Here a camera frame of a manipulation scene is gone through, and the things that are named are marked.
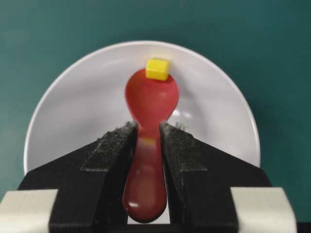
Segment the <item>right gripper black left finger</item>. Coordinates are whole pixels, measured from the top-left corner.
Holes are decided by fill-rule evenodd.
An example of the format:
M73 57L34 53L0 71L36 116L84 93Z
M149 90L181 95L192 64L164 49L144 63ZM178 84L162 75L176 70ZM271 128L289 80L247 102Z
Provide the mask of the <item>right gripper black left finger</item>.
M122 195L137 139L137 123L29 171L19 190L57 190L51 233L103 233L126 225Z

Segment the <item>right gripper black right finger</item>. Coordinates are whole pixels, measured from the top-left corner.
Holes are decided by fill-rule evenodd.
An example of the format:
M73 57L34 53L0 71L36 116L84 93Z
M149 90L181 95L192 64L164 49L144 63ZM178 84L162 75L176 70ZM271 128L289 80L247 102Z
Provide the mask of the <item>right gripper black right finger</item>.
M265 172L166 122L159 125L170 222L187 233L236 233L231 187L270 187Z

